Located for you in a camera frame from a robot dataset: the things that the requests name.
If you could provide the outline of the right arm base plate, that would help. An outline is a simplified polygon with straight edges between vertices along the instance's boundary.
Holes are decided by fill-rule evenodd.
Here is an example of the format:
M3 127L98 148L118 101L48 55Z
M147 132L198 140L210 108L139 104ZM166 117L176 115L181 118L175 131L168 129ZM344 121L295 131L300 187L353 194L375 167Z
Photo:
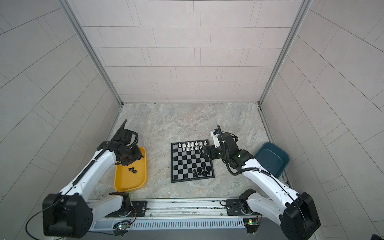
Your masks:
M221 200L220 205L227 210L228 216L257 216L258 213L252 212L239 199Z

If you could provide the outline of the black chess piece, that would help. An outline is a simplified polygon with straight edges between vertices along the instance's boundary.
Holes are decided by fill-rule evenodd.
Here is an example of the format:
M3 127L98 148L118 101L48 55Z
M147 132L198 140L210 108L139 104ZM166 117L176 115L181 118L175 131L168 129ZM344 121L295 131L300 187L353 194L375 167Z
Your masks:
M130 171L130 172L132 172L133 174L136 174L136 173L137 173L137 170L135 170L135 168L134 168L134 167L132 167L132 168L129 168L129 171Z

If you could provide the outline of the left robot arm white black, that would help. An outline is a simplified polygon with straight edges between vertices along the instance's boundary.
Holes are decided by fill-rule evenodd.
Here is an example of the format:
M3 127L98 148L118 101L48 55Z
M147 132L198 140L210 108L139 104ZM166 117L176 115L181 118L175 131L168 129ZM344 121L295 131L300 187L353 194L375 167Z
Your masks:
M92 224L109 214L137 216L129 194L113 192L89 204L96 183L110 166L129 166L144 158L138 146L138 133L122 124L111 140L102 142L89 163L57 194L42 203L43 232L47 237L82 238Z

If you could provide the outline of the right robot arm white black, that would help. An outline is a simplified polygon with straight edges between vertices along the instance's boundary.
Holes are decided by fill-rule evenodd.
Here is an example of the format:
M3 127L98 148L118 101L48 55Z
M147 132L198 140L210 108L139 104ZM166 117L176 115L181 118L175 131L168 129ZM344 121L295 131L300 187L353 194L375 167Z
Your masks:
M219 127L211 132L213 145L207 146L209 157L221 159L233 176L244 175L267 194L263 197L248 189L240 196L241 209L249 215L258 213L281 227L289 240L308 240L321 226L313 198L299 194L268 172L248 151L237 146L237 136Z

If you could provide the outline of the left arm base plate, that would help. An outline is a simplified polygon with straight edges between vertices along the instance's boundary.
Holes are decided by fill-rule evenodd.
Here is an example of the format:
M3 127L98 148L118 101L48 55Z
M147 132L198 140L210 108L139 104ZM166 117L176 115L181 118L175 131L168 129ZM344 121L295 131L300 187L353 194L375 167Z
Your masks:
M147 209L147 201L131 201L129 204L123 202L121 208L111 214L109 217L134 218L144 217Z

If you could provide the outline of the black white chess board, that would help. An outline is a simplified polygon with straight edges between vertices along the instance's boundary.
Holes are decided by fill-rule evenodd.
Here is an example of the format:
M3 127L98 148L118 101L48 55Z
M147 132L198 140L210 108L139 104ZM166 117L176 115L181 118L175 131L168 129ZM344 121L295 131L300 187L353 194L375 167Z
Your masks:
M215 177L212 160L204 149L208 140L171 143L171 183Z

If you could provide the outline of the yellow plastic tray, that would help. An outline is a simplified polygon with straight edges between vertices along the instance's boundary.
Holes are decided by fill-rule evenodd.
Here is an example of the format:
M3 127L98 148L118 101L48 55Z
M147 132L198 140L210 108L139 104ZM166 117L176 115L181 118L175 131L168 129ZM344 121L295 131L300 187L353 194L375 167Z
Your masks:
M147 184L147 155L146 150L140 147L144 156L129 166L116 166L114 187L118 192L130 192L142 189Z

